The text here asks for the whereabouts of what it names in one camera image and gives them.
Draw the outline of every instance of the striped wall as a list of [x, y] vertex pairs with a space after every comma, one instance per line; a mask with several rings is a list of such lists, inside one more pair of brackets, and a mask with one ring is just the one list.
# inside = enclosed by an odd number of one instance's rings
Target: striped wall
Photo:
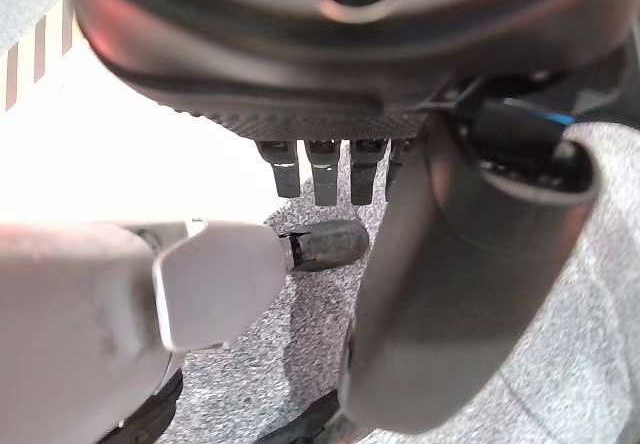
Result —
[[27, 95], [47, 69], [82, 39], [71, 0], [60, 0], [0, 54], [0, 115]]

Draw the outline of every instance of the white robotic finger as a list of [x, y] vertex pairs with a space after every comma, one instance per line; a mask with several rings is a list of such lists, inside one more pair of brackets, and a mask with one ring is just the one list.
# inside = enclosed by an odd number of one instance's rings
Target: white robotic finger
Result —
[[153, 264], [160, 336], [172, 352], [230, 342], [275, 300], [289, 264], [264, 225], [205, 222]]

